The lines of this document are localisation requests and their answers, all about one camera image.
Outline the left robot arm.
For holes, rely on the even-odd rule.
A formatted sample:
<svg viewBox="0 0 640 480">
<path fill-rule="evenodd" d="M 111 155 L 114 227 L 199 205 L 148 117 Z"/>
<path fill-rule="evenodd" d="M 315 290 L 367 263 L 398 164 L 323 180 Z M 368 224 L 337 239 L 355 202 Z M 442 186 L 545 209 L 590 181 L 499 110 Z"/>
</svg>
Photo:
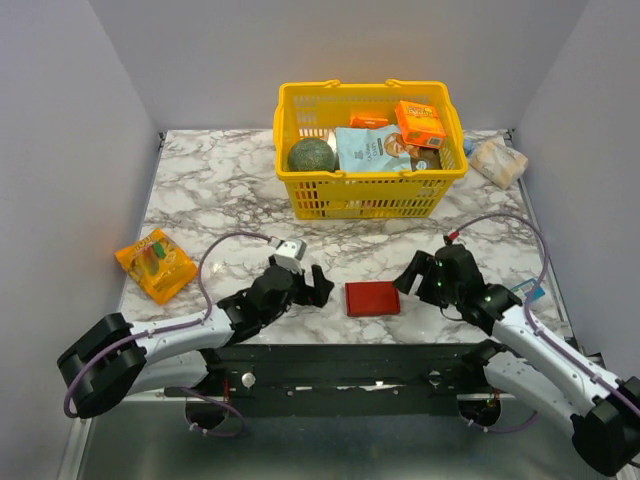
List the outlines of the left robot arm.
<svg viewBox="0 0 640 480">
<path fill-rule="evenodd" d="M 273 264 L 250 287 L 209 309 L 157 322 L 128 322 L 121 313 L 99 320 L 58 358 L 66 384 L 63 412 L 69 418 L 93 418 L 125 397 L 155 388 L 192 387 L 201 395 L 214 393 L 222 380 L 220 368 L 207 360 L 188 370 L 158 363 L 202 349 L 218 349 L 256 336 L 292 305 L 322 308 L 334 288 L 320 266 L 311 268 L 313 282 Z"/>
</svg>

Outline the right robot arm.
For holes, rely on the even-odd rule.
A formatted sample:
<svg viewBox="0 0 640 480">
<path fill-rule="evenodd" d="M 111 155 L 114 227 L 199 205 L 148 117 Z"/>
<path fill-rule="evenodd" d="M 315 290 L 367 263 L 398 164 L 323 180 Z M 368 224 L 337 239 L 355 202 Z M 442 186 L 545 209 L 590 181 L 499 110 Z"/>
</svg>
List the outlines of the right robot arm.
<svg viewBox="0 0 640 480">
<path fill-rule="evenodd" d="M 638 378 L 620 379 L 557 337 L 511 290 L 486 282 L 464 246 L 416 252 L 393 285 L 424 303 L 455 307 L 488 335 L 460 367 L 467 389 L 490 385 L 515 396 L 555 422 L 602 475 L 617 475 L 638 455 Z"/>
</svg>

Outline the red paper box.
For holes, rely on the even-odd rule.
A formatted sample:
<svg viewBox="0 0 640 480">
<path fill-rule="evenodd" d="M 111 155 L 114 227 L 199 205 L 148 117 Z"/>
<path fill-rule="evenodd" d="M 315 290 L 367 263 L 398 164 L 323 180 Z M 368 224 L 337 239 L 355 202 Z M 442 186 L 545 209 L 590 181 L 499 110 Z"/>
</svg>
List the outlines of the red paper box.
<svg viewBox="0 0 640 480">
<path fill-rule="evenodd" d="M 401 311 L 399 294 L 391 281 L 346 283 L 345 299 L 349 317 L 397 315 Z"/>
</svg>

